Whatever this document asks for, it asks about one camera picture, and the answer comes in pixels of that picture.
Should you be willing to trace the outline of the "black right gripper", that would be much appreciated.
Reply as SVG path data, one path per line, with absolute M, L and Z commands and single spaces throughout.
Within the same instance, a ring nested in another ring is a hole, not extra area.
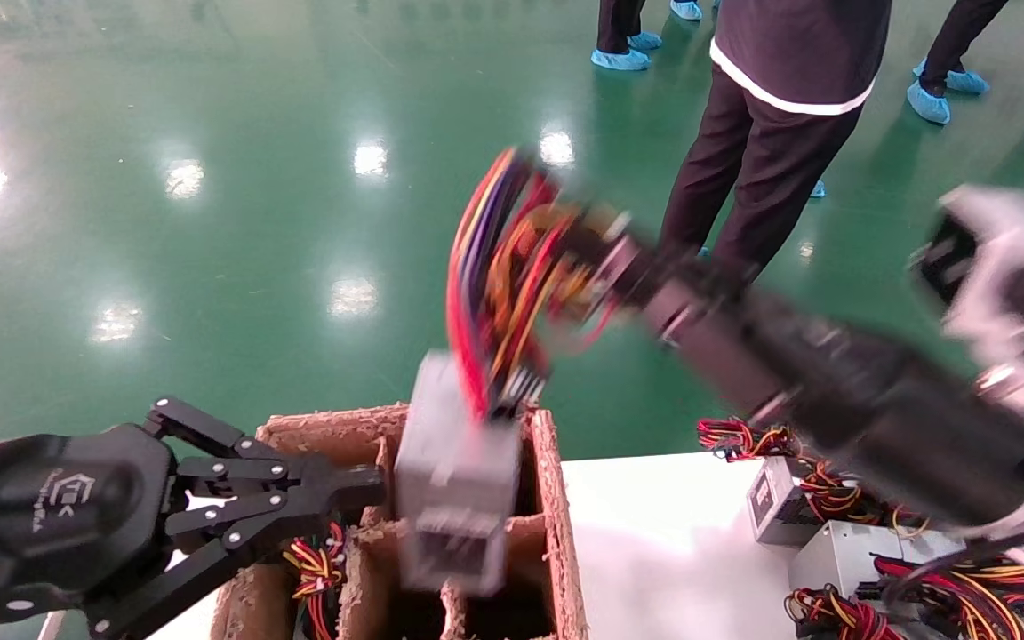
M 949 525 L 988 525 L 1024 505 L 1024 420 L 890 333 L 745 297 L 723 313 L 677 294 L 645 307 L 715 396 L 781 422 L 867 489 Z

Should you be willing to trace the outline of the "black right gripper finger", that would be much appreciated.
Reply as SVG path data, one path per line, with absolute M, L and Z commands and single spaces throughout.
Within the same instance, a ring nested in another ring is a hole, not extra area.
M 710 308 L 744 294 L 744 278 L 698 255 L 665 252 L 618 216 L 600 234 L 587 231 L 587 267 L 595 287 L 622 307 L 650 308 L 657 300 Z

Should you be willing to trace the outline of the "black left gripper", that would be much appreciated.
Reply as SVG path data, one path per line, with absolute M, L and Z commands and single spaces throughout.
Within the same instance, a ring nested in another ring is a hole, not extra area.
M 89 603 L 90 636 L 147 639 L 285 542 L 324 535 L 334 513 L 386 499 L 377 465 L 281 452 L 173 396 L 155 401 L 146 432 L 122 424 L 97 435 L 0 441 L 0 624 L 128 588 Z M 168 437 L 204 454 L 176 463 L 159 441 Z M 171 516 L 170 528 L 210 539 L 130 587 L 171 558 L 159 522 L 170 477 L 175 490 L 287 492 Z

